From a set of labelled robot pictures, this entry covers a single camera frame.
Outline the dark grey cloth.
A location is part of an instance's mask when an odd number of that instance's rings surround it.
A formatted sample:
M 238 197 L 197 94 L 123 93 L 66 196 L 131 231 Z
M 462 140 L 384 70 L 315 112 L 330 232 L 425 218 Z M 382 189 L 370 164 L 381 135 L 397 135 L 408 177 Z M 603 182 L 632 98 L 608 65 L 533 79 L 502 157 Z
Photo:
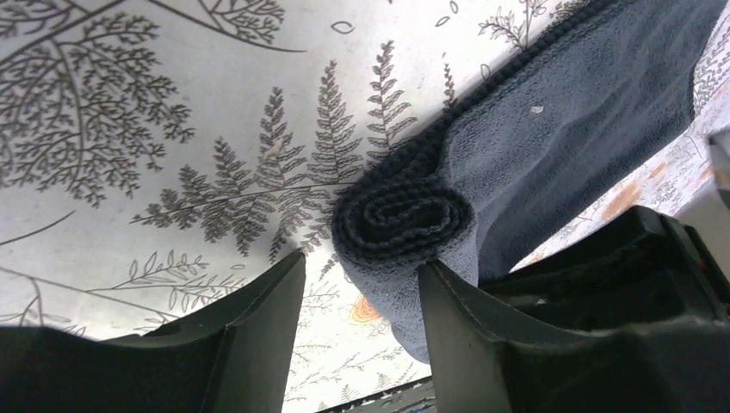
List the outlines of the dark grey cloth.
M 411 357 L 429 359 L 418 267 L 507 274 L 688 128 L 728 29 L 726 1 L 591 1 L 343 192 L 335 251 Z

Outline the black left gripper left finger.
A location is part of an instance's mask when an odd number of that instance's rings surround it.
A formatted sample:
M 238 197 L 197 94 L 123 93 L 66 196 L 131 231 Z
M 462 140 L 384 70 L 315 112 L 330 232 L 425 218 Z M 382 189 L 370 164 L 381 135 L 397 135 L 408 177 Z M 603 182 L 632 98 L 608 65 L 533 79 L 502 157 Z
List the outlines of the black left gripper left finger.
M 94 342 L 48 327 L 1 330 L 4 412 L 279 412 L 306 261 L 143 336 Z

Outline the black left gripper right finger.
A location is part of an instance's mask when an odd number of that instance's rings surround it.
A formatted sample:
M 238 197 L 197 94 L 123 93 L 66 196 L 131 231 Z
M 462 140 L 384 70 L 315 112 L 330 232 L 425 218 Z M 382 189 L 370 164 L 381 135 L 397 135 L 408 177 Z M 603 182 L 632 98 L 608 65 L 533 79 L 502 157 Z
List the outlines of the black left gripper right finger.
M 440 262 L 418 271 L 441 412 L 716 412 L 729 405 L 724 305 L 586 333 L 539 321 Z

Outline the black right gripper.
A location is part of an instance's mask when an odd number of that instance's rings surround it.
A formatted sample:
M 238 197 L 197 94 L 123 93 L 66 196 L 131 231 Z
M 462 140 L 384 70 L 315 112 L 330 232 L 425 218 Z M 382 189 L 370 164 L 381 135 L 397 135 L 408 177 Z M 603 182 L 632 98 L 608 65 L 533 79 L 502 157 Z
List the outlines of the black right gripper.
M 644 206 L 479 287 L 563 329 L 612 330 L 684 315 L 729 323 L 729 283 L 698 231 Z

